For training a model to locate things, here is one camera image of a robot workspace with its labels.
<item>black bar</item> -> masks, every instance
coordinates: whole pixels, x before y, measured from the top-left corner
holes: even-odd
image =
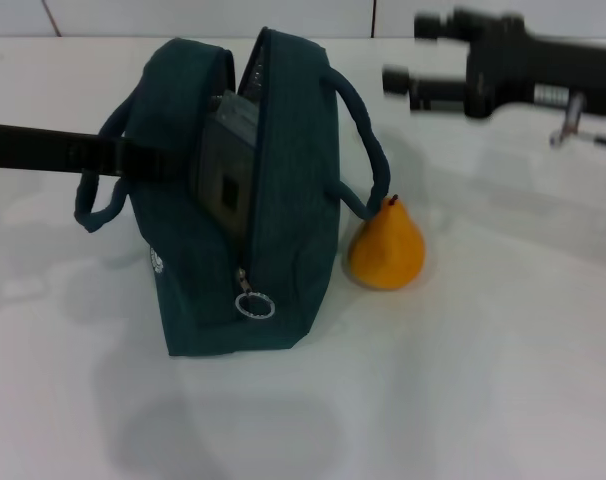
[[[410,72],[407,68],[383,68],[383,91],[390,95],[407,95],[410,90]]]
[[[448,102],[465,101],[465,81],[410,78],[410,98]]]
[[[444,26],[440,15],[417,14],[414,17],[414,38],[436,40],[443,35]]]
[[[176,155],[104,138],[0,125],[0,168],[81,173],[162,181],[179,167]]]

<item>orange pear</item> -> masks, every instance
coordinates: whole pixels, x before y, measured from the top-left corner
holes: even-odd
[[[352,275],[373,288],[394,290],[410,283],[423,268],[425,242],[398,195],[356,233],[349,252]]]

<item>zipper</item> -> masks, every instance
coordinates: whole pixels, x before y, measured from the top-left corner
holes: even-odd
[[[239,263],[243,267],[241,270],[244,271],[245,277],[251,275],[252,265],[251,258],[254,252],[254,243],[255,243],[255,228],[256,228],[256,215],[258,211],[257,203],[258,203],[258,190],[259,190],[259,180],[262,174],[262,151],[263,151],[263,139],[265,137],[265,124],[267,118],[267,104],[268,104],[268,92],[269,92],[269,80],[270,80],[270,56],[271,56],[271,42],[270,42],[270,30],[264,28],[261,32],[261,36],[263,39],[261,40],[261,44],[257,45],[256,52],[252,52],[251,62],[248,65],[249,74],[251,74],[252,69],[254,68],[253,62],[258,60],[258,57],[262,54],[263,56],[263,77],[261,82],[261,100],[259,105],[259,122],[256,131],[256,144],[254,147],[254,171],[252,172],[252,198],[250,200],[250,208],[248,211],[248,224],[247,224],[247,232],[248,238],[245,239],[243,244],[242,253],[239,258]],[[244,78],[245,82],[243,82],[243,87],[245,87],[245,83],[248,81]],[[239,88],[239,95],[243,95],[243,91]]]
[[[250,285],[250,282],[247,280],[247,275],[245,273],[245,270],[243,270],[242,268],[239,267],[238,271],[236,272],[238,281],[239,281],[239,285],[241,286],[241,290],[243,290],[243,293],[245,295],[249,295],[250,293],[252,293],[252,286]]]

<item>lunch bag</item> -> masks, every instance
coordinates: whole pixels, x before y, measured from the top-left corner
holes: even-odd
[[[264,29],[237,91],[259,106],[248,235],[238,254],[187,180],[211,100],[225,90],[235,91],[229,51],[182,39],[165,44],[100,135],[179,152],[181,174],[156,183],[121,178],[99,212],[92,212],[98,175],[85,172],[77,191],[75,217],[90,232],[112,220],[129,195],[151,247],[172,356],[292,347],[309,332],[332,275],[340,201],[368,220],[390,183],[365,106],[325,50]],[[336,93],[370,158],[366,204],[340,180]]]

